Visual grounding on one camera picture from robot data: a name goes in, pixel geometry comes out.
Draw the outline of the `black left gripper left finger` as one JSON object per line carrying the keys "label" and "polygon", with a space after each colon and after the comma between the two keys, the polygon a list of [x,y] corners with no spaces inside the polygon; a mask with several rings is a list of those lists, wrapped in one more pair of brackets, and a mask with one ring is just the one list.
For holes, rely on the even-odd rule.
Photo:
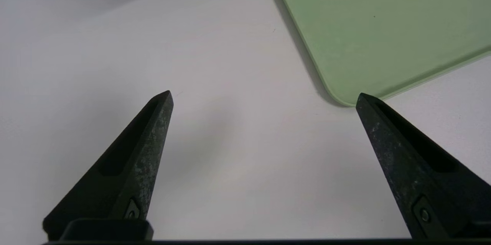
{"label": "black left gripper left finger", "polygon": [[43,220],[48,240],[151,240],[147,221],[173,111],[154,96]]}

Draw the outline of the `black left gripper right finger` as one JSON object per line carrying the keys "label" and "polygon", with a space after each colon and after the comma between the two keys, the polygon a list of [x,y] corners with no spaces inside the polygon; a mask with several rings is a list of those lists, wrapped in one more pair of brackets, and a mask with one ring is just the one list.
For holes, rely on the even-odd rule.
{"label": "black left gripper right finger", "polygon": [[377,97],[356,111],[416,240],[490,240],[490,185]]}

